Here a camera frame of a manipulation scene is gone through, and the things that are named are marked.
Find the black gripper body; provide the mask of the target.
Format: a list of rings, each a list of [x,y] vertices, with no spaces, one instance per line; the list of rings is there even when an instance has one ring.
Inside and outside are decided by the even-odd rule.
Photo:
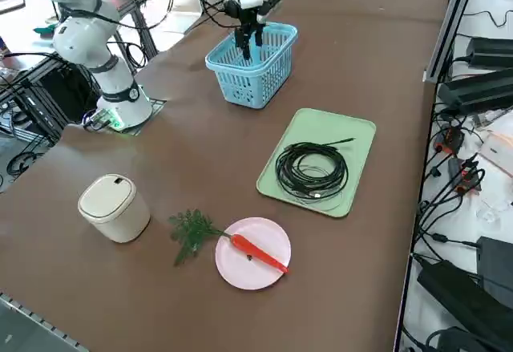
[[[223,12],[230,18],[237,19],[241,26],[254,26],[264,24],[265,19],[281,0],[264,0],[261,6],[243,9],[234,0],[226,0],[223,4]]]

